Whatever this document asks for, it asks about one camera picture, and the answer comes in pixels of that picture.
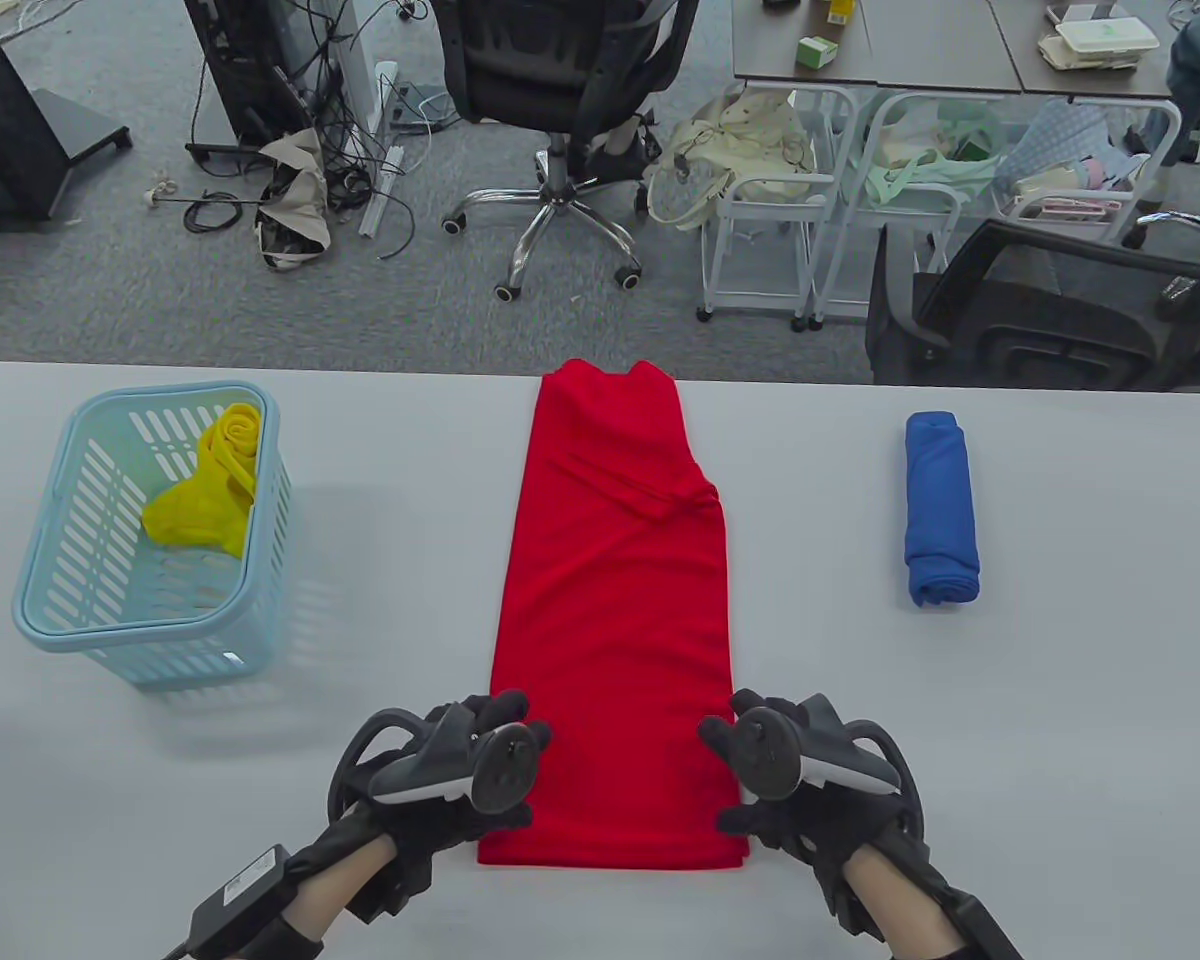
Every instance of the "light blue basket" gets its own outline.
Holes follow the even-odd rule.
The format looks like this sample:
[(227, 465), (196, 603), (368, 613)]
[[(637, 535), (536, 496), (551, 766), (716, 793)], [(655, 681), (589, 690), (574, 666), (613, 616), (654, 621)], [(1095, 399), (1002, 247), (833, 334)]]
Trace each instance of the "light blue basket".
[[(262, 412), (257, 496), (244, 559), (157, 547), (152, 498), (196, 470), (203, 430), (233, 403)], [(143, 690), (252, 676), (270, 662), (284, 593), (289, 476), (280, 408), (224, 383), (115, 390), (71, 416), (14, 594), (14, 623), (42, 650), (82, 652)]]

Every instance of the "red cloth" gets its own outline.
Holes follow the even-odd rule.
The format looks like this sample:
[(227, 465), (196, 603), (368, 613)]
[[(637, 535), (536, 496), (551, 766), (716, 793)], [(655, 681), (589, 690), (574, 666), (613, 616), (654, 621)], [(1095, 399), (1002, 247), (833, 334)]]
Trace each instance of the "red cloth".
[(533, 827), (480, 862), (545, 868), (740, 868), (715, 829), (740, 800), (697, 739), (733, 716), (719, 494), (694, 461), (676, 380), (649, 364), (571, 360), (533, 413), (491, 689), (521, 689), (554, 739)]

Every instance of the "desk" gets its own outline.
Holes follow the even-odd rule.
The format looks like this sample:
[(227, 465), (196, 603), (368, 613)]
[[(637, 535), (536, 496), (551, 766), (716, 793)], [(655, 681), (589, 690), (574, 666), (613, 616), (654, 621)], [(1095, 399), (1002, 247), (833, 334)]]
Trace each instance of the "desk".
[[(143, 698), (16, 634), (10, 593), (66, 412), (242, 376), (294, 482), (294, 649), (265, 685)], [(320, 828), (359, 722), (490, 677), (538, 382), (0, 364), (0, 958), (156, 958), (269, 844)], [(889, 728), (934, 859), (1028, 958), (1200, 958), (1200, 396), (684, 383), (728, 522), (738, 684)], [(919, 612), (902, 427), (968, 433), (984, 593)], [(284, 698), (268, 698), (268, 690)], [(335, 960), (856, 960), (805, 868), (436, 863)]]
[[(800, 37), (841, 44), (828, 67), (796, 62)], [(878, 84), (907, 90), (1020, 92), (985, 0), (859, 0), (847, 26), (829, 26), (823, 0), (764, 8), (733, 0), (733, 77), (752, 82)]]
[(1044, 17), (1052, 0), (986, 0), (996, 16), (1010, 53), (1022, 92), (1084, 97), (1129, 97), (1168, 100), (1168, 50), (1177, 34), (1166, 18), (1168, 6), (1156, 0), (1121, 0), (1127, 10), (1147, 24), (1159, 38), (1157, 50), (1144, 56), (1133, 70), (1054, 70), (1036, 46), (1054, 31)]

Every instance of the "yellow cloth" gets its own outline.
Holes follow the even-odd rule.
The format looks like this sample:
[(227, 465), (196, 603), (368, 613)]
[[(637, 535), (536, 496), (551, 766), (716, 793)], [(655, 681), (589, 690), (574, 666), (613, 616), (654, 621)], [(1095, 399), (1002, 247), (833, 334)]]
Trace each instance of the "yellow cloth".
[(257, 488), (262, 414), (233, 403), (200, 437), (196, 472), (142, 512), (146, 535), (161, 547), (212, 547), (244, 558)]

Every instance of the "jeans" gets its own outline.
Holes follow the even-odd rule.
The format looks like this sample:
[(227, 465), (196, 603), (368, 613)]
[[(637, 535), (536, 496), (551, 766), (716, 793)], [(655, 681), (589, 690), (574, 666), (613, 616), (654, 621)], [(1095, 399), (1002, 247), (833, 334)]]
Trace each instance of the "jeans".
[[(1192, 131), (1200, 119), (1200, 12), (1182, 26), (1182, 32), (1170, 47), (1166, 82), (1172, 103), (1182, 114), (1182, 130), (1164, 155), (1163, 166), (1172, 166), (1182, 160), (1182, 151), (1188, 146)], [(1152, 110), (1141, 128), (1141, 138), (1147, 149), (1156, 150), (1166, 132), (1168, 116), (1163, 110)]]

